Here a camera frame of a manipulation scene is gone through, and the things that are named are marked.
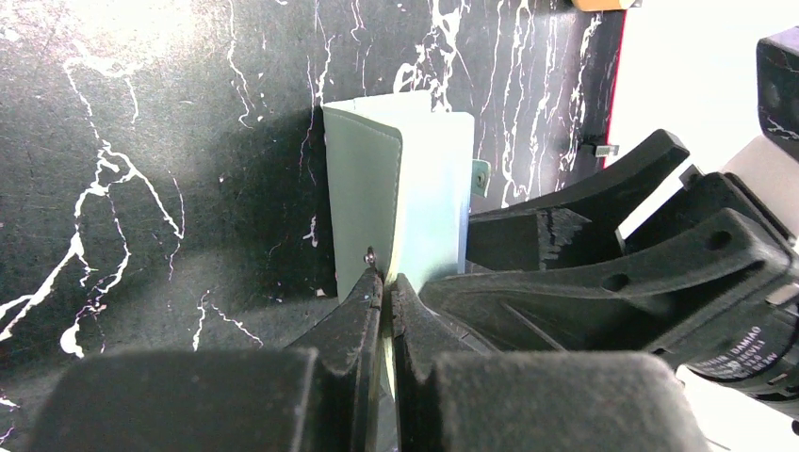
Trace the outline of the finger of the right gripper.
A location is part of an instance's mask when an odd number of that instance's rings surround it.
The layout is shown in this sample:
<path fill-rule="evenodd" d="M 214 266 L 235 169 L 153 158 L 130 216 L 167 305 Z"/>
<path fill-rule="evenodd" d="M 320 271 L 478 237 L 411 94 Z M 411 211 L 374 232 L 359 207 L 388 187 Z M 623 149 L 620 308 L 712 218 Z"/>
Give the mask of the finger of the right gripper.
<path fill-rule="evenodd" d="M 607 169 L 572 186 L 469 219 L 465 257 L 494 271 L 586 266 L 622 254 L 618 226 L 689 151 L 659 129 Z"/>

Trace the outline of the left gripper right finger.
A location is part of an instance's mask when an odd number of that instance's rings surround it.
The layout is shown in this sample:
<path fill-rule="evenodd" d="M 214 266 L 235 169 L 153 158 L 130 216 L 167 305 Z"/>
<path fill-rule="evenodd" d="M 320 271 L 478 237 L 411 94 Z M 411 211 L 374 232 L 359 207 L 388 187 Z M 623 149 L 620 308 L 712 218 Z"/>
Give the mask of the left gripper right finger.
<path fill-rule="evenodd" d="M 403 274 L 391 284 L 390 299 L 399 449 L 445 451 L 434 361 L 446 352 L 476 354 L 490 348 L 428 310 Z"/>

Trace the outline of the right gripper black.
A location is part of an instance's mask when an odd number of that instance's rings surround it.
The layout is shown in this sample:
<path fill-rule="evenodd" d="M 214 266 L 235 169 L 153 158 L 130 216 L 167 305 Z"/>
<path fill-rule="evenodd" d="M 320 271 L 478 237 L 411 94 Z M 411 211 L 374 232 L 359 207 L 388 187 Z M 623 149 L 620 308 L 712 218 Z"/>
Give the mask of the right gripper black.
<path fill-rule="evenodd" d="M 798 145 L 754 138 L 692 175 L 599 264 L 428 282 L 422 301 L 500 350 L 640 350 L 798 414 Z"/>

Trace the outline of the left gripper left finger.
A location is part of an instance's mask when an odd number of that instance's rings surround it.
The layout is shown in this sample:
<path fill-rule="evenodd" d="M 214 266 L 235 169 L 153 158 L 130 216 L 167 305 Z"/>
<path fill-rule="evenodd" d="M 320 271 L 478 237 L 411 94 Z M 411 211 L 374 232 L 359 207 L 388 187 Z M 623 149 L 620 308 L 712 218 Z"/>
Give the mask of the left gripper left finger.
<path fill-rule="evenodd" d="M 349 294 L 284 350 L 288 451 L 373 451 L 383 279 L 366 269 Z"/>

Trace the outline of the green card holder wallet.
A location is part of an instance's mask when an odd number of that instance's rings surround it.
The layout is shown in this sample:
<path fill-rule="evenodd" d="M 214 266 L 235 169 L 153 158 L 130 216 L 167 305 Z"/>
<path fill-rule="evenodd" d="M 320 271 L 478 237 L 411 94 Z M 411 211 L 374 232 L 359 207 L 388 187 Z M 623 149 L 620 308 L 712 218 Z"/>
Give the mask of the green card holder wallet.
<path fill-rule="evenodd" d="M 427 90 L 322 106 L 336 288 L 367 267 L 414 289 L 465 272 L 475 118 L 435 112 Z"/>

